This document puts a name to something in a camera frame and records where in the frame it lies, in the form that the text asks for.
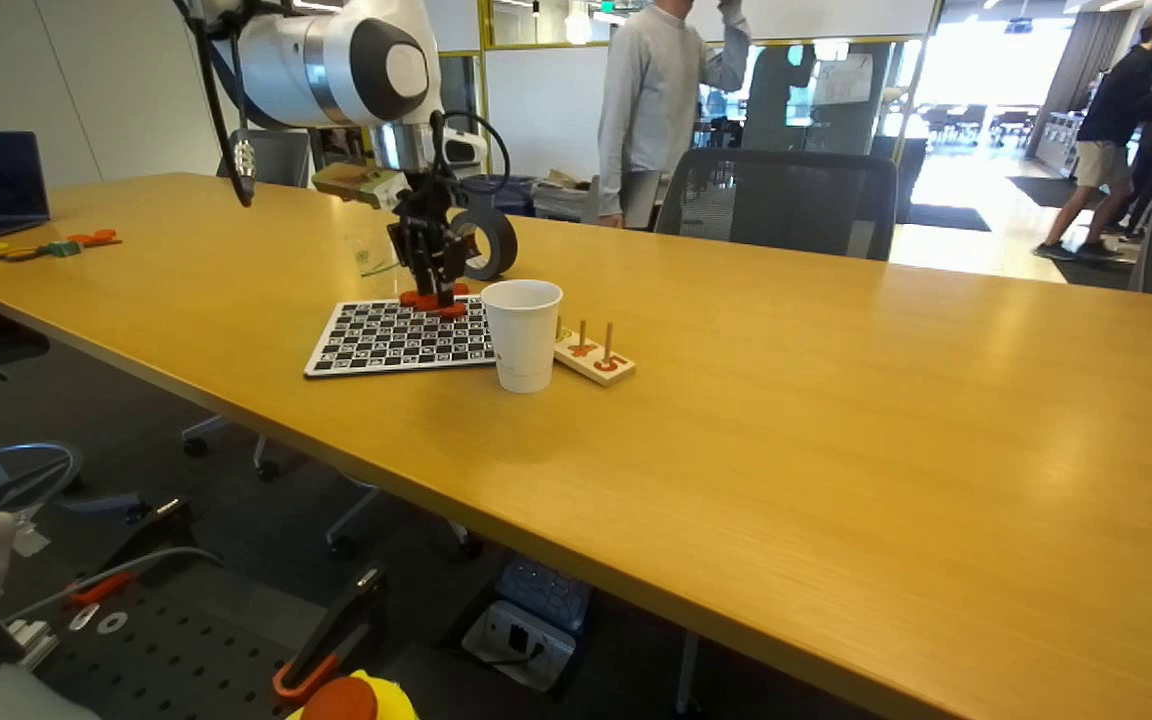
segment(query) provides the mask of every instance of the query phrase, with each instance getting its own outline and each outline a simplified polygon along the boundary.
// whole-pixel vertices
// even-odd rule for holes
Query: floor
[[[1065,276],[1028,247],[1051,211],[1036,208],[1006,186],[1024,168],[1014,160],[945,156],[922,165],[917,204],[977,208],[993,232],[951,232],[901,225],[891,264],[989,272],[1014,282],[1065,283]],[[82,488],[144,491],[146,502],[181,498],[194,516],[194,546],[215,554],[226,574],[285,593],[305,608],[327,608],[365,568],[387,574],[387,637],[380,672],[399,672],[416,687],[416,704],[437,720],[642,720],[675,718],[675,668],[684,631],[592,596],[589,631],[564,686],[549,696],[471,664],[454,637],[488,602],[503,547],[463,554],[447,524],[399,502],[372,505],[350,529],[355,556],[332,556],[318,534],[339,508],[360,502],[344,476],[278,454],[285,473],[255,481],[246,470],[250,437],[222,429],[209,458],[181,454],[181,429],[201,419],[175,397],[165,397],[79,352],[51,348],[39,362],[3,368],[0,442],[51,437],[82,450]],[[39,516],[51,541],[36,559],[18,566],[7,608],[60,589],[67,576],[96,568],[126,516],[82,516],[46,508]],[[863,718],[824,694],[791,686],[753,659],[704,647],[699,664],[704,718],[733,720],[852,720]]]

